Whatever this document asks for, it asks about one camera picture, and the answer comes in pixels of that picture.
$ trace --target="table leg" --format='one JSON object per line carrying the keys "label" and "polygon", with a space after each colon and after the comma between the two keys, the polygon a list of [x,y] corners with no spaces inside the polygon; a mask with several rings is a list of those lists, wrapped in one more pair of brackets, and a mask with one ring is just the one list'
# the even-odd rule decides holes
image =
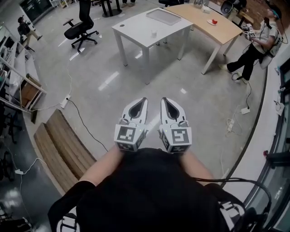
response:
{"label": "table leg", "polygon": [[110,16],[113,16],[113,12],[112,12],[112,8],[111,8],[110,0],[107,0],[107,5],[108,5],[108,9],[109,9]]}
{"label": "table leg", "polygon": [[108,15],[107,11],[106,11],[106,8],[105,8],[105,1],[104,0],[101,0],[101,6],[103,8],[103,11],[104,11],[104,15]]}
{"label": "table leg", "polygon": [[182,43],[182,46],[181,46],[180,51],[179,51],[178,56],[177,56],[178,60],[181,60],[182,57],[183,57],[183,51],[184,51],[184,47],[186,45],[187,38],[189,36],[189,31],[190,31],[190,26],[184,29],[184,32],[183,32],[183,43]]}
{"label": "table leg", "polygon": [[243,17],[241,18],[240,23],[239,23],[239,27],[241,27],[241,25],[242,25],[242,23],[244,22],[244,20],[245,20],[245,17],[243,16]]}
{"label": "table leg", "polygon": [[232,41],[230,42],[229,46],[227,47],[227,49],[225,50],[225,52],[223,53],[223,55],[225,56],[227,54],[227,52],[231,49],[232,45],[234,44],[234,42],[237,40],[238,35],[232,39]]}
{"label": "table leg", "polygon": [[117,5],[117,10],[121,10],[120,9],[120,4],[119,4],[119,1],[118,0],[116,0],[116,5]]}
{"label": "table leg", "polygon": [[150,68],[149,68],[149,48],[142,48],[142,56],[144,62],[145,84],[150,83]]}
{"label": "table leg", "polygon": [[207,64],[204,66],[204,68],[203,68],[203,70],[202,70],[202,72],[201,72],[202,74],[205,74],[205,73],[206,73],[206,71],[208,70],[208,67],[209,67],[210,64],[213,62],[213,60],[214,60],[214,58],[216,57],[216,55],[217,55],[217,53],[218,53],[218,51],[219,51],[220,48],[221,48],[220,45],[216,46],[216,48],[214,49],[212,55],[210,56],[210,58],[209,58]]}
{"label": "table leg", "polygon": [[118,44],[118,48],[119,48],[119,52],[120,52],[120,55],[121,55],[121,59],[122,59],[123,65],[127,66],[128,62],[127,62],[126,54],[125,54],[125,51],[124,51],[124,46],[123,46],[123,43],[122,43],[121,36],[115,30],[114,30],[114,34],[115,34],[115,38],[116,38],[116,41],[117,41],[117,44]]}

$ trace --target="gray floor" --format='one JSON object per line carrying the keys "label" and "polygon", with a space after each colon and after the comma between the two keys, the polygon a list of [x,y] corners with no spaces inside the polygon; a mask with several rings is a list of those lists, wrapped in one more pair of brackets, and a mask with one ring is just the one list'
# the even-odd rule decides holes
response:
{"label": "gray floor", "polygon": [[[152,2],[137,0],[134,7],[124,8],[125,15],[121,15],[122,17],[105,19],[102,17],[102,8],[93,6],[90,13],[95,23],[93,29],[100,32],[101,38],[93,35],[92,38],[98,41],[98,45],[90,41],[84,42],[82,47],[85,50],[70,62],[69,58],[76,50],[71,48],[72,41],[62,43],[65,39],[63,33],[69,28],[68,25],[63,26],[63,23],[70,18],[75,19],[74,23],[79,21],[78,4],[65,9],[58,8],[39,21],[35,27],[43,38],[38,42],[32,38],[31,47],[36,51],[33,56],[39,69],[40,81],[48,93],[39,101],[37,107],[48,107],[65,98],[70,90],[69,70],[72,77],[71,100],[78,106],[91,133],[107,148],[114,143],[115,124],[123,108],[140,97],[147,97],[149,100],[147,123],[151,122],[154,126],[142,146],[163,148],[157,133],[160,121],[154,118],[160,113],[161,98],[172,98],[185,109],[192,127],[191,150],[215,177],[221,177],[221,153],[226,172],[236,162],[249,136],[261,101],[265,71],[259,65],[254,67],[251,77],[252,94],[248,99],[251,113],[244,116],[237,113],[242,135],[229,134],[226,138],[226,119],[232,118],[238,105],[241,107],[237,112],[246,106],[246,85],[233,82],[231,74],[220,70],[218,63],[237,60],[249,42],[244,37],[239,37],[228,52],[227,60],[222,55],[227,47],[225,45],[208,73],[202,75],[201,70],[213,52],[215,43],[195,30],[190,33],[184,56],[179,61],[176,57],[181,37],[175,34],[168,39],[167,44],[161,43],[159,47],[150,49],[152,78],[151,83],[145,85],[142,57],[135,58],[140,54],[140,48],[123,39],[129,63],[124,67],[111,26],[155,7],[157,5]],[[116,78],[99,90],[102,83],[113,74]],[[28,125],[29,129],[34,132],[40,122],[45,122],[50,117],[54,109],[55,107],[40,111],[36,125]],[[85,146],[97,159],[101,157],[105,153],[103,147],[86,132],[72,103],[68,103],[63,112]],[[237,134],[241,133],[237,123],[234,129]]]}
{"label": "gray floor", "polygon": [[[6,108],[5,114],[9,112],[14,113]],[[37,155],[30,142],[22,115],[18,115],[15,124],[22,126],[21,131],[14,129],[17,144],[12,143],[8,128],[4,130],[0,138],[0,159],[3,159],[7,151],[7,161],[12,164],[13,158],[14,168],[26,172]],[[25,217],[36,232],[49,232],[51,230],[47,214],[61,195],[46,175],[40,162],[37,160],[27,174],[22,176],[22,184],[21,176],[13,174],[14,172],[11,174],[14,181],[10,182],[6,177],[0,181],[0,208],[13,219]]]}

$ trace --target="cup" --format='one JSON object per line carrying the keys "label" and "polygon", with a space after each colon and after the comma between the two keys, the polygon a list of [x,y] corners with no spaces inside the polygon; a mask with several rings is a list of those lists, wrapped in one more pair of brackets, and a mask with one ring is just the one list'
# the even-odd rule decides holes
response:
{"label": "cup", "polygon": [[151,30],[151,37],[156,38],[157,36],[157,31],[156,30]]}

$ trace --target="white tray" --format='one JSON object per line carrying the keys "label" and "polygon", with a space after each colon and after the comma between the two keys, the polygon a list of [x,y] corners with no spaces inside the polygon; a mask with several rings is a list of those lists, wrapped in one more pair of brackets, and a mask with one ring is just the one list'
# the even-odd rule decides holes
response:
{"label": "white tray", "polygon": [[172,26],[181,20],[181,17],[160,9],[153,10],[147,13],[146,16],[169,26]]}

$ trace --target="person standing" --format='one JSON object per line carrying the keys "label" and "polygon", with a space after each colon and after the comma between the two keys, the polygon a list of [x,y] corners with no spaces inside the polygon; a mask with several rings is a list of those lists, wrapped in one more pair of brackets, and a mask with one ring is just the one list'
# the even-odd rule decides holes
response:
{"label": "person standing", "polygon": [[135,5],[135,1],[136,0],[131,0],[131,2],[129,4],[127,4],[127,0],[123,0],[123,3],[121,5],[121,8],[124,8],[125,6],[134,6]]}
{"label": "person standing", "polygon": [[26,22],[24,22],[23,17],[20,17],[18,19],[18,23],[19,23],[19,32],[23,35],[25,35],[27,37],[26,39],[26,46],[29,46],[29,42],[30,42],[30,37],[33,35],[37,40],[40,40],[41,36],[38,36],[33,30],[30,29],[30,27],[28,26],[28,24]]}
{"label": "person standing", "polygon": [[261,22],[260,30],[255,31],[256,38],[250,38],[252,43],[249,49],[238,59],[238,61],[228,64],[219,64],[222,70],[231,73],[244,66],[242,74],[237,72],[238,78],[236,80],[241,79],[245,84],[250,80],[254,62],[257,59],[263,58],[265,53],[273,47],[279,36],[276,21],[281,19],[282,13],[276,5],[269,5],[269,7],[270,9],[267,10],[268,19],[265,18],[265,20]]}

